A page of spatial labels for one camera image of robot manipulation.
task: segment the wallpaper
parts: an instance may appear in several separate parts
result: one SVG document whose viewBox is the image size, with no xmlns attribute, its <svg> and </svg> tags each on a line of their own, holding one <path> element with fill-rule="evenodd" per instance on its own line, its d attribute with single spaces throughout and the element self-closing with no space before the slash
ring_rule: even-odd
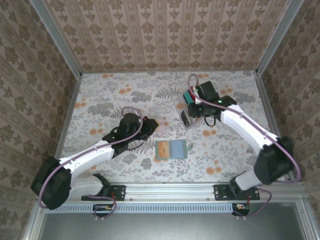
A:
<svg viewBox="0 0 320 240">
<path fill-rule="evenodd" d="M 119 126 L 121 109 L 133 106 L 160 126 L 139 148 L 93 166 L 110 182 L 228 182 L 253 168 L 257 155 L 232 128 L 217 121 L 185 130 L 177 110 L 186 108 L 175 100 L 188 89 L 190 72 L 131 72 L 84 74 L 66 136 L 65 157 L 91 147 Z M 199 83 L 211 81 L 220 96 L 229 95 L 257 123 L 268 128 L 252 71 L 198 72 Z M 157 160 L 155 141 L 186 140 L 192 149 L 186 159 Z M 141 141 L 129 145 L 135 148 Z"/>
<path fill-rule="evenodd" d="M 36 11 L 0 1 L 0 240 L 22 236 L 30 184 L 54 155 L 75 79 Z"/>
<path fill-rule="evenodd" d="M 320 1 L 304 1 L 262 77 L 320 219 Z"/>
<path fill-rule="evenodd" d="M 44 0 L 82 72 L 255 69 L 289 0 Z"/>
</svg>

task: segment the wall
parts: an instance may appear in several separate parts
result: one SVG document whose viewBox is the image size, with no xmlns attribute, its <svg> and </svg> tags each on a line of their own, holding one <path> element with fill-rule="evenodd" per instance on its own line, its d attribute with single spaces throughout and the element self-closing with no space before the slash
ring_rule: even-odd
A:
<svg viewBox="0 0 320 240">
<path fill-rule="evenodd" d="M 320 1 L 304 1 L 262 77 L 320 218 Z"/>
<path fill-rule="evenodd" d="M 0 240 L 18 239 L 54 155 L 75 78 L 27 0 L 0 1 Z"/>
<path fill-rule="evenodd" d="M 83 72 L 254 69 L 289 0 L 45 0 Z"/>
</svg>

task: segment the gray leaf pattern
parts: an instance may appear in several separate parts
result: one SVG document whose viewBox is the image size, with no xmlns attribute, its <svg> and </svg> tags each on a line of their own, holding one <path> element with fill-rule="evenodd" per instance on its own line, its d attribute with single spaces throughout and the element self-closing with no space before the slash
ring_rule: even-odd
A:
<svg viewBox="0 0 320 240">
<path fill-rule="evenodd" d="M 188 89 L 190 72 L 140 72 L 83 74 L 63 156 L 82 151 L 119 126 L 121 109 L 142 109 L 143 116 L 160 126 L 145 143 L 134 150 L 88 170 L 111 182 L 216 182 L 253 167 L 253 149 L 233 129 L 216 123 L 186 131 L 174 106 L 177 95 Z M 230 95 L 257 123 L 268 128 L 251 71 L 198 72 L 199 83 L 211 81 L 220 96 Z M 187 159 L 156 160 L 155 141 L 185 139 L 193 148 Z M 135 148 L 141 141 L 130 143 Z"/>
</svg>

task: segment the purple cable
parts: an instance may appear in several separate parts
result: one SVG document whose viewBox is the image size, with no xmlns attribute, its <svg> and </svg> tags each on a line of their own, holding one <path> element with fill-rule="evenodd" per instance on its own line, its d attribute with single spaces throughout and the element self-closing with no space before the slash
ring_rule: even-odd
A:
<svg viewBox="0 0 320 240">
<path fill-rule="evenodd" d="M 117 201 L 114 200 L 114 199 L 111 198 L 111 197 L 107 197 L 107 196 L 92 196 L 92 195 L 86 195 L 86 197 L 91 198 L 91 199 L 105 199 L 105 200 L 113 201 L 114 206 L 113 206 L 112 210 L 108 213 L 108 215 L 107 215 L 107 216 L 104 216 L 105 219 L 108 218 L 108 217 L 110 217 L 110 216 L 114 213 L 114 211 L 116 210 Z M 104 208 L 104 206 L 97 206 L 97 207 L 94 209 L 93 215 L 94 215 L 95 217 L 98 217 L 98 216 L 97 216 L 97 210 L 98 210 L 98 209 L 101 209 L 101 208 Z"/>
<path fill-rule="evenodd" d="M 208 102 L 206 100 L 203 100 L 201 99 L 200 97 L 198 97 L 196 94 L 194 94 L 194 91 L 192 89 L 192 87 L 190 86 L 190 80 L 191 80 L 191 77 L 194 76 L 198 82 L 198 76 L 196 74 L 191 74 L 189 77 L 188 77 L 188 88 L 189 90 L 193 93 L 194 97 L 200 101 L 202 101 L 203 103 L 207 104 L 207 105 L 210 105 L 210 106 L 213 106 L 213 107 L 216 107 L 216 108 L 220 108 L 220 109 L 224 109 L 224 110 L 228 110 L 230 112 L 233 112 L 237 115 L 239 115 L 240 117 L 242 117 L 244 120 L 246 120 L 251 126 L 253 126 L 259 133 L 261 133 L 263 136 L 265 136 L 268 140 L 270 140 L 274 145 L 276 145 L 289 159 L 290 161 L 292 162 L 292 164 L 294 165 L 295 169 L 296 169 L 296 181 L 295 182 L 299 182 L 301 180 L 301 171 L 300 171 L 300 168 L 297 164 L 297 162 L 295 161 L 295 159 L 290 155 L 290 153 L 285 150 L 277 141 L 273 140 L 272 137 L 268 136 L 263 130 L 261 130 L 254 122 L 252 122 L 248 117 L 246 117 L 245 115 L 242 115 L 241 112 L 238 112 L 232 108 L 229 108 L 229 107 L 225 107 L 225 106 L 221 106 L 221 105 L 218 105 L 218 104 L 214 104 L 214 103 L 211 103 L 211 102 Z"/>
<path fill-rule="evenodd" d="M 252 214 L 250 214 L 250 215 L 247 215 L 247 216 L 243 216 L 243 215 L 242 215 L 240 212 L 238 212 L 238 211 L 233 211 L 233 212 L 236 213 L 236 214 L 238 214 L 239 216 L 241 216 L 241 217 L 243 217 L 243 218 L 250 218 L 250 217 L 253 217 L 253 216 L 257 215 L 258 213 L 260 213 L 260 212 L 262 211 L 262 209 L 264 209 L 264 208 L 268 205 L 268 203 L 271 201 L 272 193 L 271 193 L 270 191 L 265 190 L 265 189 L 262 189 L 262 188 L 260 188 L 260 187 L 258 187 L 258 189 L 269 194 L 268 200 L 263 204 L 262 207 L 260 207 L 260 209 L 259 209 L 258 211 L 256 211 L 255 213 L 252 213 Z"/>
<path fill-rule="evenodd" d="M 71 163 L 71 161 L 75 161 L 75 160 L 77 160 L 78 158 L 81 158 L 82 156 L 84 156 L 84 155 L 86 155 L 86 154 L 89 154 L 89 153 L 95 151 L 96 149 L 101 149 L 101 148 L 105 148 L 105 147 L 108 147 L 108 146 L 111 146 L 111 145 L 115 145 L 115 144 L 119 144 L 119 143 L 125 142 L 125 141 L 127 141 L 127 140 L 129 140 L 129 139 L 132 139 L 133 137 L 135 137 L 135 136 L 140 132 L 140 130 L 142 129 L 142 125 L 143 125 L 143 117 L 142 117 L 142 111 L 141 111 L 141 109 L 138 109 L 138 108 L 135 108 L 135 107 L 132 107 L 132 106 L 126 106 L 126 107 L 122 108 L 122 110 L 121 110 L 122 116 L 124 116 L 124 112 L 123 112 L 124 109 L 132 109 L 132 110 L 135 110 L 135 111 L 140 115 L 141 124 L 140 124 L 138 130 L 137 130 L 134 134 L 132 134 L 131 136 L 128 136 L 128 137 L 126 137 L 126 138 L 124 138 L 124 139 L 121 139 L 121 140 L 118 140 L 118 141 L 114 141 L 114 142 L 111 142 L 111 143 L 106 143 L 106 144 L 100 145 L 100 146 L 98 146 L 98 147 L 96 147 L 96 148 L 95 148 L 95 147 L 92 147 L 92 148 L 88 149 L 87 151 L 84 151 L 84 152 L 82 152 L 81 154 L 72 157 L 70 160 L 68 160 L 68 161 L 62 163 L 61 165 L 59 165 L 58 167 L 56 167 L 56 168 L 49 174 L 49 176 L 46 178 L 46 180 L 44 181 L 44 183 L 43 183 L 43 185 L 42 185 L 42 188 L 41 188 L 41 190 L 40 190 L 39 197 L 38 197 L 38 204 L 39 204 L 39 207 L 40 207 L 40 208 L 42 208 L 42 209 L 47 209 L 47 207 L 42 204 L 42 195 L 44 194 L 44 191 L 45 191 L 45 188 L 46 188 L 48 182 L 49 182 L 50 179 L 53 177 L 53 175 L 55 175 L 55 173 L 56 173 L 57 171 L 59 171 L 59 170 L 60 170 L 61 168 L 63 168 L 65 165 Z"/>
</svg>

